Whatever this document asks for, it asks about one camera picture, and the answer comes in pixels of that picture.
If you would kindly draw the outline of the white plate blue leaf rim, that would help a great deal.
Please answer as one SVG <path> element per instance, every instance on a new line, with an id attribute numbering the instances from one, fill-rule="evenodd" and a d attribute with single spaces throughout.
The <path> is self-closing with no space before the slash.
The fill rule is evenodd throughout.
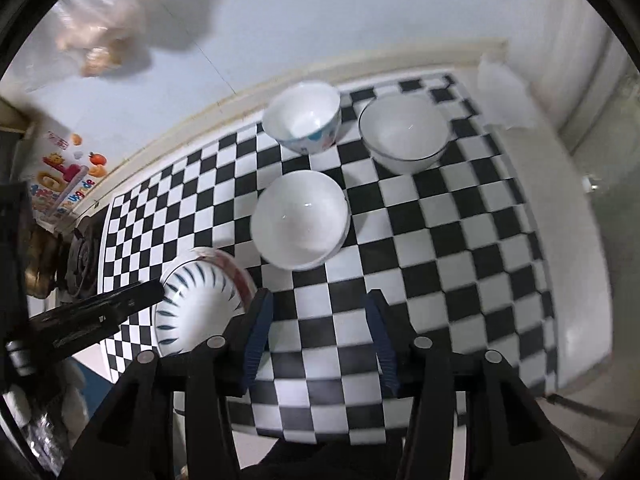
<path id="1" fill-rule="evenodd" d="M 189 352 L 207 338 L 222 335 L 232 318 L 245 312 L 233 282 L 213 263 L 186 260 L 162 284 L 165 297 L 152 313 L 161 356 Z"/>

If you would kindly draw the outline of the white bowl dark rim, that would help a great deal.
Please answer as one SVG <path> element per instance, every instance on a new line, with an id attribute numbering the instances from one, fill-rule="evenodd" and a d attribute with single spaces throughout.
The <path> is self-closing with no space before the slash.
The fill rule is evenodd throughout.
<path id="1" fill-rule="evenodd" d="M 371 101 L 358 129 L 371 157 L 393 174 L 418 174 L 444 154 L 452 132 L 425 94 L 395 94 Z"/>

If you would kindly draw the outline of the white plate pink flowers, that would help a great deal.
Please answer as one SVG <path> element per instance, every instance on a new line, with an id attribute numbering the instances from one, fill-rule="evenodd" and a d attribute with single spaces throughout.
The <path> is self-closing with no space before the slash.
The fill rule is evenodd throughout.
<path id="1" fill-rule="evenodd" d="M 198 260 L 213 263 L 214 266 L 218 266 L 218 268 L 230 278 L 238 290 L 242 309 L 246 311 L 257 292 L 254 280 L 247 270 L 243 269 L 232 255 L 220 249 L 195 247 L 192 249 L 192 252 Z"/>

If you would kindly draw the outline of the black gas stove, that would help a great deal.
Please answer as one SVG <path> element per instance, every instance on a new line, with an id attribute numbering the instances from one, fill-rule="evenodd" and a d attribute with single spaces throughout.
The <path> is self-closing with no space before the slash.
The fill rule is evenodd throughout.
<path id="1" fill-rule="evenodd" d="M 83 218 L 70 234 L 70 241 L 63 244 L 56 274 L 58 304 L 73 304 L 98 293 L 100 245 L 106 216 L 104 207 Z"/>

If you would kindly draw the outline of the large plain white bowl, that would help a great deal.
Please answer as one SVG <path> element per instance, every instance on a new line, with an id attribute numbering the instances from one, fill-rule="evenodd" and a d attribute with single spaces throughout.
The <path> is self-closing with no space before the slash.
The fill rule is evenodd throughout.
<path id="1" fill-rule="evenodd" d="M 260 194 L 250 236 L 268 263 L 307 271 L 335 255 L 349 222 L 349 204 L 338 183 L 318 171 L 298 170 L 278 177 Z"/>

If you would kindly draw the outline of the white bowl blue dots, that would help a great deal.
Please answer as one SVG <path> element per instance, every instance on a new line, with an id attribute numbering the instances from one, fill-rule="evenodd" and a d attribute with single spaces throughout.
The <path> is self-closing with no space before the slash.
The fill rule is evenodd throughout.
<path id="1" fill-rule="evenodd" d="M 302 81 L 278 94 L 262 115 L 262 128 L 282 148 L 301 155 L 328 150 L 342 122 L 341 92 L 324 81 Z"/>

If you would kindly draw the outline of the plastic bag with food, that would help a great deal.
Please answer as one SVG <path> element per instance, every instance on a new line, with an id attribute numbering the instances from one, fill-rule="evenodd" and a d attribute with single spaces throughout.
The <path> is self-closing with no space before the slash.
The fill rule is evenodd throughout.
<path id="1" fill-rule="evenodd" d="M 80 76 L 120 70 L 140 46 L 148 14 L 145 0 L 58 0 L 51 9 L 55 47 L 75 61 Z"/>

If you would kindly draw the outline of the blue cabinet door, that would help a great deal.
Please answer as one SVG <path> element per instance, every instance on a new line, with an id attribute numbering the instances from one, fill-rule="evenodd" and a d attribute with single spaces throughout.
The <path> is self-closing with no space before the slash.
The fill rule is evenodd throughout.
<path id="1" fill-rule="evenodd" d="M 104 377 L 93 373 L 92 370 L 85 374 L 85 382 L 86 385 L 82 389 L 82 395 L 86 400 L 88 415 L 92 417 L 106 398 L 107 393 L 111 391 L 113 384 Z"/>

